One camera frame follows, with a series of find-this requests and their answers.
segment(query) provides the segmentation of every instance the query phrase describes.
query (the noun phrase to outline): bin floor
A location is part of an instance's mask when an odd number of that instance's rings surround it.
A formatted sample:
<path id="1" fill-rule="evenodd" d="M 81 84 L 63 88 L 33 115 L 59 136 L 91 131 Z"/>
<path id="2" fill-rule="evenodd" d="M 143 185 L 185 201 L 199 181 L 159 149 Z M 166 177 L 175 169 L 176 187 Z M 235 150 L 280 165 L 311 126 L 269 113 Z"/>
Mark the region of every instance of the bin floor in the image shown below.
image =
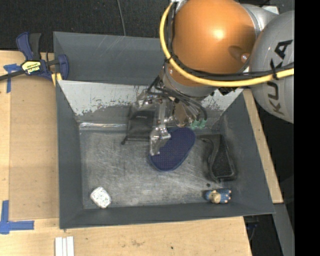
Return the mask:
<path id="1" fill-rule="evenodd" d="M 185 161 L 175 170 L 160 172 L 148 160 L 146 141 L 121 145 L 125 132 L 80 130 L 83 207 L 97 206 L 90 193 L 102 186 L 111 196 L 109 207 L 205 202 L 203 191 L 220 188 L 210 180 L 208 143 L 196 139 Z"/>

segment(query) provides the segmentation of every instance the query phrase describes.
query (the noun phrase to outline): blue oval object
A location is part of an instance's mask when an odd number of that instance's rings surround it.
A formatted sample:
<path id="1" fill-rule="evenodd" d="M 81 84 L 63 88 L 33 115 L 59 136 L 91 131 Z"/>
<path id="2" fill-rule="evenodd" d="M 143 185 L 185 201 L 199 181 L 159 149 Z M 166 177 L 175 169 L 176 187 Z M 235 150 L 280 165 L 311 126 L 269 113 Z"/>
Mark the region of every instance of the blue oval object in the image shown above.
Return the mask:
<path id="1" fill-rule="evenodd" d="M 196 134 L 187 127 L 173 128 L 168 132 L 171 138 L 160 148 L 160 154 L 148 156 L 151 164 L 161 172 L 178 168 L 187 158 L 196 141 Z"/>

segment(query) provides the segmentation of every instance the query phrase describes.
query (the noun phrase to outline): yellow label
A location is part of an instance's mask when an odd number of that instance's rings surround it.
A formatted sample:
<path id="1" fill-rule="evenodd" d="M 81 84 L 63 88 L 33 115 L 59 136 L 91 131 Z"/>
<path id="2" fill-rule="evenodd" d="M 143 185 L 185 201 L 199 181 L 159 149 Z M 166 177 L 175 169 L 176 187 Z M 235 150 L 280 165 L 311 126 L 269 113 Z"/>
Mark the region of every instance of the yellow label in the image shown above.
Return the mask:
<path id="1" fill-rule="evenodd" d="M 24 71 L 27 71 L 28 74 L 40 70 L 41 63 L 39 61 L 27 61 L 21 67 Z"/>

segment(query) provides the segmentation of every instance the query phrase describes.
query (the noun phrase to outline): yellow cable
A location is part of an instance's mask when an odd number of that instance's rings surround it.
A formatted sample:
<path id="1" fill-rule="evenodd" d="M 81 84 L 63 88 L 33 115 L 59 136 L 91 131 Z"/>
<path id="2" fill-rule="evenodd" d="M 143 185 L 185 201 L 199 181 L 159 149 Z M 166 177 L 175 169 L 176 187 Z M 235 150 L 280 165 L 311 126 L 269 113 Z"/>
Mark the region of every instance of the yellow cable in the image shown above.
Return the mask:
<path id="1" fill-rule="evenodd" d="M 204 79 L 204 78 L 200 78 L 197 77 L 195 75 L 192 75 L 186 71 L 184 71 L 174 60 L 173 58 L 171 58 L 171 54 L 168 51 L 167 45 L 166 45 L 166 41 L 165 41 L 165 35 L 164 35 L 164 31 L 165 31 L 165 24 L 166 24 L 166 20 L 168 17 L 168 13 L 169 10 L 172 6 L 173 2 L 171 2 L 169 4 L 169 6 L 167 7 L 167 9 L 164 11 L 162 18 L 161 18 L 161 22 L 160 22 L 160 31 L 159 31 L 159 36 L 160 36 L 160 43 L 161 43 L 161 47 L 162 50 L 164 52 L 165 57 L 169 60 L 170 64 L 172 65 L 172 67 L 179 72 L 182 76 L 184 76 L 185 78 L 194 81 L 196 83 L 199 84 L 203 84 L 203 85 L 207 85 L 207 86 L 213 86 L 213 87 L 241 87 L 241 86 L 253 86 L 253 85 L 257 85 L 257 84 L 262 84 L 265 83 L 267 81 L 273 80 L 274 77 L 272 74 L 269 75 L 265 75 L 265 76 L 261 76 L 261 77 L 257 77 L 257 78 L 251 78 L 251 79 L 247 79 L 247 80 L 236 80 L 236 81 L 219 81 L 219 80 L 208 80 L 208 79 Z M 276 73 L 278 78 L 284 78 L 284 77 L 288 77 L 288 76 L 292 76 L 295 73 L 295 69 L 294 68 L 290 68 L 284 71 L 279 71 Z"/>

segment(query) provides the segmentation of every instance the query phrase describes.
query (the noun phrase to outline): green component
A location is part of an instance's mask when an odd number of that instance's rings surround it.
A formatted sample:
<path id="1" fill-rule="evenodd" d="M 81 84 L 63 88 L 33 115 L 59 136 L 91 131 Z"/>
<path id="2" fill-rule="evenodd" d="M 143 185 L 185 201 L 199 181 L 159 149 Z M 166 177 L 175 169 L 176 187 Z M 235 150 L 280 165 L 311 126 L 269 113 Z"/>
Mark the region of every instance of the green component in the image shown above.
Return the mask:
<path id="1" fill-rule="evenodd" d="M 206 123 L 207 123 L 207 120 L 202 119 L 201 122 L 200 122 L 200 124 L 199 124 L 199 128 L 200 128 L 200 129 L 205 128 Z"/>
<path id="2" fill-rule="evenodd" d="M 190 124 L 191 130 L 194 130 L 199 127 L 200 122 L 198 120 L 195 120 L 192 124 Z"/>

